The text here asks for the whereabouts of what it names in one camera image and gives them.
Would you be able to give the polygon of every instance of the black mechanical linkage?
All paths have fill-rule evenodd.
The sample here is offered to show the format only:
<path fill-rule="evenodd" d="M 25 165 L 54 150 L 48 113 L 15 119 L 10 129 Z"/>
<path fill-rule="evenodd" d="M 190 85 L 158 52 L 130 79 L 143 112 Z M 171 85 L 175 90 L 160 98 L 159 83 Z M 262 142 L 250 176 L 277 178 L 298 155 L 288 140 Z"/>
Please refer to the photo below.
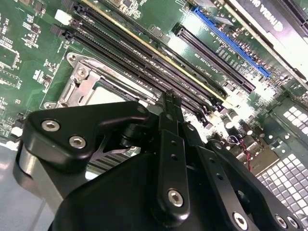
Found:
<path fill-rule="evenodd" d="M 28 116 L 14 175 L 55 212 L 50 231 L 303 231 L 219 141 L 204 145 L 178 96 L 167 91 L 156 107 L 158 115 L 124 102 Z M 141 153 L 85 180 L 94 153 L 131 146 Z"/>

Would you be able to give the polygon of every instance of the red wire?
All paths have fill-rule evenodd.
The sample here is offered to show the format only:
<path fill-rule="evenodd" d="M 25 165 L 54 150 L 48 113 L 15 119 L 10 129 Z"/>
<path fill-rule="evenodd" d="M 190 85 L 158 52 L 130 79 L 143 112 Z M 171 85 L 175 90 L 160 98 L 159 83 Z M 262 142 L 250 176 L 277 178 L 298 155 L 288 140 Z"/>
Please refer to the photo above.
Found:
<path fill-rule="evenodd" d="M 248 169 L 249 169 L 249 171 L 251 171 L 251 166 L 250 166 L 250 152 L 247 150 L 247 148 L 246 148 L 246 146 L 245 146 L 245 143 L 244 143 L 244 140 L 243 140 L 243 139 L 241 139 L 241 145 L 242 145 L 244 154 L 246 154 L 246 157 L 247 157 Z"/>

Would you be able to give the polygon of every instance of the black pcie slot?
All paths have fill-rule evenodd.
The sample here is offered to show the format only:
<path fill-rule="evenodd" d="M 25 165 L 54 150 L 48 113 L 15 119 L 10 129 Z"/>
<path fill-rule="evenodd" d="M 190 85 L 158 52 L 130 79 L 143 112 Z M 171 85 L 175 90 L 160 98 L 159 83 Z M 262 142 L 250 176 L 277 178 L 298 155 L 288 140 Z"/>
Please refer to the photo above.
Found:
<path fill-rule="evenodd" d="M 184 108 L 188 109 L 189 111 L 193 113 L 202 111 L 202 108 L 200 105 L 188 99 L 185 93 L 181 92 L 177 88 L 173 88 L 171 85 L 169 85 L 167 82 L 163 81 L 162 79 L 155 78 L 155 77 L 150 76 L 147 73 L 144 73 L 142 68 L 138 67 L 137 65 L 133 63 L 128 63 L 126 60 L 122 59 L 120 56 L 112 53 L 111 51 L 104 49 L 100 44 L 89 39 L 83 34 L 76 32 L 74 35 L 75 35 L 74 36 L 75 41 L 84 45 L 89 50 L 97 53 L 102 58 L 111 59 L 112 61 L 116 62 L 118 65 L 123 67 L 128 73 L 139 76 L 148 85 L 154 86 L 155 88 L 158 88 L 161 91 L 167 91 L 169 89 L 173 89 L 175 94 L 182 98 Z"/>
<path fill-rule="evenodd" d="M 122 57 L 128 57 L 130 62 L 134 62 L 138 66 L 142 67 L 144 70 L 147 70 L 149 74 L 151 74 L 154 77 L 157 76 L 157 72 L 159 72 L 160 77 L 164 77 L 164 80 L 167 80 L 170 85 L 172 85 L 173 88 L 182 88 L 182 91 L 188 91 L 189 97 L 192 98 L 195 102 L 200 103 L 203 105 L 206 101 L 209 101 L 209 99 L 203 95 L 198 90 L 194 89 L 188 82 L 183 81 L 183 79 L 177 78 L 170 74 L 169 72 L 165 71 L 163 67 L 159 65 L 152 65 L 153 60 L 150 59 L 150 57 L 147 57 L 147 59 L 150 59 L 151 62 L 147 62 L 145 60 L 144 54 L 135 54 L 132 53 L 130 49 L 128 49 L 125 45 L 123 45 L 121 42 L 115 40 L 113 37 L 109 36 L 107 33 L 101 31 L 99 28 L 97 28 L 95 25 L 91 25 L 88 22 L 84 22 L 83 25 L 79 26 L 79 29 L 86 32 L 87 36 L 93 36 L 95 41 L 100 41 L 100 43 L 106 43 L 108 47 L 111 47 L 115 50 L 119 50 L 119 53 L 123 53 L 121 55 Z"/>
<path fill-rule="evenodd" d="M 222 72 L 225 76 L 232 79 L 235 84 L 242 87 L 243 90 L 251 93 L 254 89 L 256 89 L 252 83 L 246 80 L 237 70 L 220 58 L 216 53 L 212 52 L 209 47 L 207 47 L 188 30 L 181 27 L 176 35 L 218 71 Z"/>
<path fill-rule="evenodd" d="M 308 35 L 308 16 L 295 0 L 278 0 L 300 28 Z"/>
<path fill-rule="evenodd" d="M 141 31 L 143 34 L 148 36 L 150 39 L 152 39 L 153 41 L 155 41 L 158 44 L 161 44 L 161 42 L 156 37 L 151 35 L 141 25 L 139 25 L 138 23 L 134 22 L 130 17 L 128 17 L 126 15 L 123 15 L 123 13 L 120 12 L 117 8 L 113 7 L 112 4 L 110 4 L 107 1 L 101 1 L 101 2 L 104 3 L 104 4 L 106 3 L 106 5 L 108 7 L 113 9 L 115 12 L 120 13 L 121 17 L 123 17 L 126 21 L 131 23 L 133 26 L 135 26 L 139 31 Z M 71 0 L 64 0 L 63 3 L 64 3 L 64 5 L 66 5 L 70 9 L 71 9 L 71 7 L 73 5 Z M 199 92 L 202 92 L 203 95 L 207 95 L 209 98 L 213 97 L 213 95 L 211 93 L 207 92 L 204 88 L 202 88 L 198 84 L 194 83 L 190 78 L 185 76 L 181 71 L 177 70 L 175 67 L 170 65 L 168 62 L 163 60 L 161 57 L 159 57 L 159 56 L 157 56 L 155 54 L 153 55 L 153 52 L 149 48 L 147 48 L 146 46 L 144 46 L 143 44 L 138 42 L 136 39 L 134 39 L 131 35 L 127 34 L 121 28 L 115 26 L 112 22 L 110 22 L 107 18 L 103 17 L 100 13 L 98 13 L 94 9 L 78 5 L 78 7 L 76 7 L 75 10 L 80 14 L 80 16 L 86 16 L 87 18 L 92 20 L 95 24 L 100 24 L 101 26 L 103 26 L 103 27 L 107 28 L 108 30 L 110 30 L 115 35 L 119 36 L 124 41 L 124 43 L 127 44 L 128 46 L 132 47 L 133 49 L 137 50 L 138 52 L 142 53 L 143 55 L 147 55 L 147 56 L 153 58 L 155 60 L 155 62 L 157 62 L 158 64 L 164 66 L 170 73 L 172 73 L 172 75 L 175 75 L 178 78 L 180 78 L 182 81 L 185 81 L 185 84 L 188 84 L 188 82 L 190 82 L 190 85 L 193 84 L 193 87 L 195 89 L 197 89 Z M 168 50 L 169 52 L 173 53 L 173 55 L 175 57 L 180 58 L 169 47 L 165 47 L 165 49 Z M 204 74 L 200 70 L 198 70 L 196 67 L 193 66 L 193 67 L 190 67 L 190 69 L 193 69 L 194 74 L 196 76 L 198 76 L 199 78 L 202 78 L 204 80 L 205 84 L 208 84 L 209 87 L 213 88 L 213 91 L 216 91 L 216 93 L 221 95 L 221 97 L 224 98 L 224 97 L 227 96 L 227 93 L 224 91 L 224 89 L 219 84 L 217 84 L 216 82 L 212 81 L 208 77 L 204 76 Z"/>

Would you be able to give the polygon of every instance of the electronic component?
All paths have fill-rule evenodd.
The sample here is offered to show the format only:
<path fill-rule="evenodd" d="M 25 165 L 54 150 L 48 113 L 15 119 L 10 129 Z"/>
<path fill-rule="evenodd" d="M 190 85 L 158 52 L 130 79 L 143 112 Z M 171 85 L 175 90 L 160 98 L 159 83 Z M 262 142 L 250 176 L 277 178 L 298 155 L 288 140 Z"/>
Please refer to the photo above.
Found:
<path fill-rule="evenodd" d="M 230 129 L 234 126 L 233 122 L 229 118 L 225 118 L 223 120 L 223 124 L 225 125 L 227 129 Z"/>
<path fill-rule="evenodd" d="M 215 4 L 211 2 L 211 0 L 189 0 L 190 4 L 194 6 L 201 6 L 201 7 L 215 7 Z"/>
<path fill-rule="evenodd" d="M 152 27 L 151 32 L 152 32 L 156 37 L 161 37 L 161 36 L 162 36 L 161 30 L 158 29 L 158 28 L 155 27 L 155 26 Z"/>
<path fill-rule="evenodd" d="M 50 83 L 51 80 L 52 80 L 52 77 L 49 76 L 49 75 L 46 75 L 46 76 L 43 76 L 43 80 L 44 80 L 45 82 L 47 82 L 47 83 Z"/>
<path fill-rule="evenodd" d="M 38 25 L 36 25 L 36 24 L 33 24 L 33 25 L 31 26 L 31 30 L 32 30 L 34 33 L 38 34 L 38 33 L 40 32 L 40 27 L 39 27 Z"/>
<path fill-rule="evenodd" d="M 132 5 L 132 2 L 130 0 L 124 0 L 123 4 L 126 5 L 127 8 L 129 8 Z"/>
<path fill-rule="evenodd" d="M 120 7 L 122 4 L 123 0 L 109 0 L 113 5 L 115 5 L 116 7 Z"/>
<path fill-rule="evenodd" d="M 23 3 L 24 5 L 28 6 L 32 4 L 33 0 L 19 0 L 21 3 Z"/>
<path fill-rule="evenodd" d="M 40 1 L 36 1 L 34 3 L 34 11 L 36 13 L 42 13 L 43 9 L 44 9 L 44 4 L 41 3 Z"/>
<path fill-rule="evenodd" d="M 246 134 L 248 136 L 252 135 L 253 131 L 252 129 L 249 127 L 248 124 L 246 124 L 244 121 L 240 121 L 240 125 L 242 127 L 242 129 L 246 132 Z"/>
<path fill-rule="evenodd" d="M 229 37 L 225 35 L 224 32 L 221 32 L 197 7 L 193 11 L 212 31 L 217 34 L 225 43 L 227 43 L 234 51 L 236 51 L 240 56 L 242 56 L 246 62 L 248 62 L 252 67 L 254 67 L 258 72 L 263 74 L 265 77 L 270 77 L 270 73 L 261 67 L 260 65 L 256 64 L 248 54 L 246 54 L 242 48 L 233 42 Z"/>
<path fill-rule="evenodd" d="M 167 35 L 165 34 L 162 34 L 160 36 L 161 40 L 164 42 L 164 43 L 168 43 L 170 41 L 170 37 L 168 37 Z"/>
<path fill-rule="evenodd" d="M 229 138 L 231 137 L 231 138 L 237 139 L 237 140 L 232 139 L 233 141 L 236 141 L 236 143 L 238 143 L 238 141 L 241 138 L 243 138 L 239 130 L 235 127 L 227 128 L 226 131 L 229 134 Z"/>
<path fill-rule="evenodd" d="M 231 112 L 229 116 L 234 123 L 238 123 L 240 121 L 240 117 L 236 112 Z"/>
<path fill-rule="evenodd" d="M 265 137 L 265 133 L 260 126 L 255 127 L 255 134 L 261 138 Z"/>
<path fill-rule="evenodd" d="M 54 18 L 65 26 L 69 25 L 72 20 L 72 16 L 62 10 L 57 10 Z"/>

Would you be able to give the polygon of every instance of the capacitor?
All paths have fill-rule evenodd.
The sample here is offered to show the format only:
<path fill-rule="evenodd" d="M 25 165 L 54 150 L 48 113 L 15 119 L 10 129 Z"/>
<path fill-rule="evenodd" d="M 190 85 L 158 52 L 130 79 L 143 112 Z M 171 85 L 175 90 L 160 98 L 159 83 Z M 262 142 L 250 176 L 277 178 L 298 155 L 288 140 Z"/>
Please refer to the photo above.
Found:
<path fill-rule="evenodd" d="M 230 129 L 226 129 L 227 133 L 229 134 L 229 138 L 228 141 L 235 143 L 235 144 L 240 144 L 239 140 L 243 138 L 243 136 L 240 134 L 240 132 L 238 131 L 238 129 L 236 129 L 235 127 L 232 127 Z"/>
<path fill-rule="evenodd" d="M 221 142 L 221 137 L 218 133 L 214 133 L 211 139 Z"/>
<path fill-rule="evenodd" d="M 229 118 L 225 118 L 223 120 L 223 124 L 225 125 L 225 128 L 230 129 L 233 127 L 233 122 Z"/>
<path fill-rule="evenodd" d="M 225 148 L 227 149 L 227 150 L 230 150 L 231 149 L 231 146 L 230 146 L 230 144 L 225 140 L 225 139 L 221 139 L 221 143 L 223 144 L 223 146 L 225 146 Z"/>
<path fill-rule="evenodd" d="M 260 126 L 255 127 L 255 134 L 261 138 L 265 137 L 265 133 Z"/>
<path fill-rule="evenodd" d="M 245 122 L 242 121 L 242 122 L 241 122 L 241 126 L 242 126 L 242 129 L 246 132 L 246 134 L 247 134 L 248 136 L 252 135 L 253 131 L 252 131 L 252 129 L 249 127 L 248 124 L 246 124 Z"/>
<path fill-rule="evenodd" d="M 240 116 L 236 112 L 231 112 L 229 116 L 234 123 L 237 123 L 240 121 Z"/>

